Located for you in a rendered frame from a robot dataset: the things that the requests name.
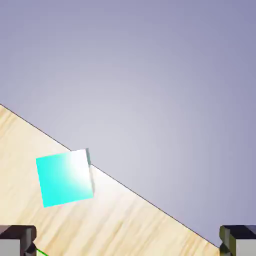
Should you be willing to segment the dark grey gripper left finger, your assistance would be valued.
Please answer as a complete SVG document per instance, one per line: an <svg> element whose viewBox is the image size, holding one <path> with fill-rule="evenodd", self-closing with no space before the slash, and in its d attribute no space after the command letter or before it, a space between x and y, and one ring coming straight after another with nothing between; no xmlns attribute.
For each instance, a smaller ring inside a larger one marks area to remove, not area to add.
<svg viewBox="0 0 256 256"><path fill-rule="evenodd" d="M34 225L0 225L0 256L37 256Z"/></svg>

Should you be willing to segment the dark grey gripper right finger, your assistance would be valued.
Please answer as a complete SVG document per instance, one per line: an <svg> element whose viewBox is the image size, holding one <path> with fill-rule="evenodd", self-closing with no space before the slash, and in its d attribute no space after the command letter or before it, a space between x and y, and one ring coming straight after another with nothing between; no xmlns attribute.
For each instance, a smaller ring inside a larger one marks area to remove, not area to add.
<svg viewBox="0 0 256 256"><path fill-rule="evenodd" d="M222 225L219 256L256 256L256 225Z"/></svg>

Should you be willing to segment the large cyan box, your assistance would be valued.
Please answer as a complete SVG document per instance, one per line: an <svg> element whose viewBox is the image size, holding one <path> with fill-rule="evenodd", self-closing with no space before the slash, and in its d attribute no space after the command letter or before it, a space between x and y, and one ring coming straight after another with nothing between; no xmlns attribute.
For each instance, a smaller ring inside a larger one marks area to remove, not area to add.
<svg viewBox="0 0 256 256"><path fill-rule="evenodd" d="M85 149L38 157L36 167L45 208L94 197Z"/></svg>

